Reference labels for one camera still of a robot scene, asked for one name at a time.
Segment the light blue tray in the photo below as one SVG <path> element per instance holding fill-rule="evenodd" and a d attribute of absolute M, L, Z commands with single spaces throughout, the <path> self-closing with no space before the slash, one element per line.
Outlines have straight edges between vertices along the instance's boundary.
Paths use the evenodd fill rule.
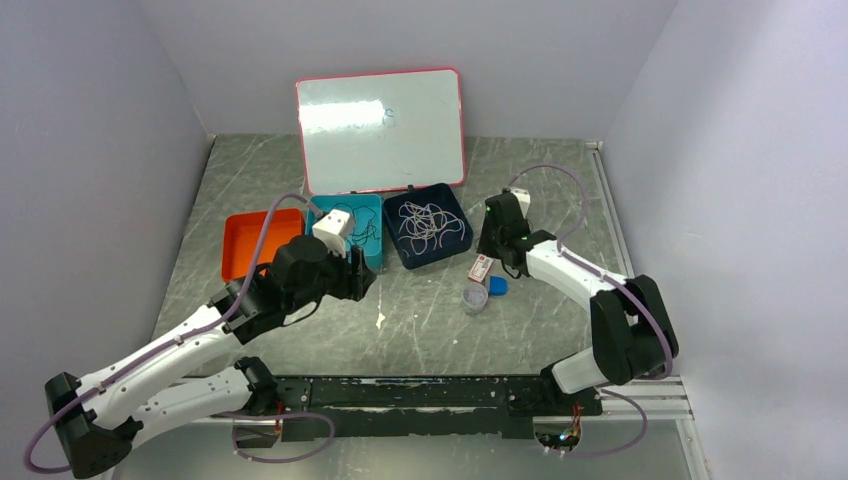
<path fill-rule="evenodd" d="M 312 203 L 323 212 L 333 209 L 352 213 L 355 226 L 348 237 L 348 246 L 364 249 L 367 265 L 375 272 L 383 264 L 383 200 L 376 194 L 316 195 Z"/>

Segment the navy blue tray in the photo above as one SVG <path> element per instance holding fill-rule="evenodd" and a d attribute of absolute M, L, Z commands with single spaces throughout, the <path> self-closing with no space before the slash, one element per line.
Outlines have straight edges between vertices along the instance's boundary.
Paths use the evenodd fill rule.
<path fill-rule="evenodd" d="M 383 217 L 399 260 L 408 270 L 464 253 L 473 243 L 470 222 L 445 183 L 387 198 Z"/>

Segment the orange tray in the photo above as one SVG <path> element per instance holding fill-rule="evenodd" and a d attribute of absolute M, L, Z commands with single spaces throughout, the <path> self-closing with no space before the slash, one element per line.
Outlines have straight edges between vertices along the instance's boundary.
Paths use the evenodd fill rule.
<path fill-rule="evenodd" d="M 220 276 L 225 283 L 246 275 L 266 215 L 266 211 L 246 212 L 226 219 L 220 268 Z M 279 247 L 303 233 L 304 217 L 301 210 L 277 210 L 266 234 L 259 263 L 270 262 Z"/>

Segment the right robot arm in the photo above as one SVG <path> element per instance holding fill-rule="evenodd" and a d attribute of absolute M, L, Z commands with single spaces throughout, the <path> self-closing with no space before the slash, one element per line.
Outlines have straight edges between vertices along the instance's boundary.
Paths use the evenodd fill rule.
<path fill-rule="evenodd" d="M 519 277 L 556 288 L 589 315 L 590 347 L 544 370 L 552 379 L 541 385 L 539 398 L 548 412 L 565 413 L 578 392 L 590 387 L 671 373 L 679 344 L 653 278 L 602 269 L 552 233 L 532 230 L 522 202 L 510 190 L 486 199 L 478 251 Z"/>

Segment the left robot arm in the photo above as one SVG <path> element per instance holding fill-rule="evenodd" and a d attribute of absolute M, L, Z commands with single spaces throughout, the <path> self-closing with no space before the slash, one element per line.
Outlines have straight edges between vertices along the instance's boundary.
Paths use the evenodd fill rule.
<path fill-rule="evenodd" d="M 82 377 L 61 373 L 45 385 L 53 428 L 76 479 L 98 476 L 147 440 L 198 417 L 273 409 L 277 386 L 258 359 L 202 382 L 179 384 L 209 360 L 287 324 L 287 317 L 330 296 L 362 300 L 376 274 L 359 247 L 335 234 L 299 235 L 270 262 L 199 307 L 161 337 Z"/>

